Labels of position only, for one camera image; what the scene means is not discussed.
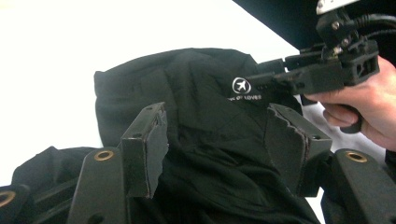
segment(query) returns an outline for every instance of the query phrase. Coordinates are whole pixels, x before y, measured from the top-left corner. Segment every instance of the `brass insert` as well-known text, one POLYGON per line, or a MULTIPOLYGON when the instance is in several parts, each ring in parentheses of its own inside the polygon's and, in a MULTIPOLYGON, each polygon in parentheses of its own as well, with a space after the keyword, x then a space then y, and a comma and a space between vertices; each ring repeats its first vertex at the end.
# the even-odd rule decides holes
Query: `brass insert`
POLYGON ((17 193, 15 193, 12 190, 6 190, 3 192, 0 192, 0 207, 3 207, 5 205, 9 204, 10 202, 12 202, 12 200, 14 200, 16 195, 17 195, 17 193))
POLYGON ((106 161, 114 156, 114 152, 110 150, 103 150, 95 155, 95 160, 96 161, 106 161))
POLYGON ((363 155, 361 155, 358 152, 347 152, 346 156, 353 161, 357 161, 357 162, 367 162, 367 158, 363 155))

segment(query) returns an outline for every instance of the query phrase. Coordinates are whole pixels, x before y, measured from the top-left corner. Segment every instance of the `black cable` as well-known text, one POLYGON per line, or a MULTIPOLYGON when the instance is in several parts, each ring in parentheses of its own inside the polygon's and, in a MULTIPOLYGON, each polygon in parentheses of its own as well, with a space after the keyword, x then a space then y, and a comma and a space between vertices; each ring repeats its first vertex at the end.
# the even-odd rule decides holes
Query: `black cable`
POLYGON ((388 25, 396 29, 396 17, 383 14, 363 15, 353 20, 358 29, 369 25, 388 25))
POLYGON ((370 38, 372 38, 374 36, 378 36, 378 35, 396 35, 396 29, 394 29, 394 30, 381 30, 381 31, 373 32, 373 33, 370 33, 368 35, 365 35, 365 37, 367 39, 370 39, 370 38))

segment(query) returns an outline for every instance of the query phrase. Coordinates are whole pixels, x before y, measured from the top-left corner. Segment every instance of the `hand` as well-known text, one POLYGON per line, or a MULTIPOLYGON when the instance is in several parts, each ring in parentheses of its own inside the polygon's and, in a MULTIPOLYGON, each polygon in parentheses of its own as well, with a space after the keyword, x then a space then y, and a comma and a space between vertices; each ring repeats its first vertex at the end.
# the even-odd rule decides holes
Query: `hand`
POLYGON ((378 57, 380 72, 354 87, 306 95, 325 107, 324 118, 334 126, 347 127, 358 115, 340 105, 351 105, 363 116, 361 132, 374 143, 396 151, 396 69, 378 57))

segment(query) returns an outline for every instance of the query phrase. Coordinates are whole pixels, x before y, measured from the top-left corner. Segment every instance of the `white logo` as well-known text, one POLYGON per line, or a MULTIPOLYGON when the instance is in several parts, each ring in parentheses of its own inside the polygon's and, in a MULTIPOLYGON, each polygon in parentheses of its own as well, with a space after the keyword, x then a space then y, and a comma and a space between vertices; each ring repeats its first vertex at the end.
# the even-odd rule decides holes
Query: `white logo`
POLYGON ((251 91, 250 83, 242 77, 236 77, 233 80, 233 91, 235 93, 248 94, 251 91))

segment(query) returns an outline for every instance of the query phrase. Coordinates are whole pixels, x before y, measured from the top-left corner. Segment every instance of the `white backdrop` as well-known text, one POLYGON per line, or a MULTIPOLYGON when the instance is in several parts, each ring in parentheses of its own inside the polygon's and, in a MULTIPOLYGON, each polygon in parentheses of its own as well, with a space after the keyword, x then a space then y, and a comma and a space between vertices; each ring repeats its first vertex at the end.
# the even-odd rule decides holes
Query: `white backdrop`
POLYGON ((0 186, 47 147, 101 146, 95 71, 182 48, 238 49, 258 63, 298 53, 231 0, 0 0, 0 186))

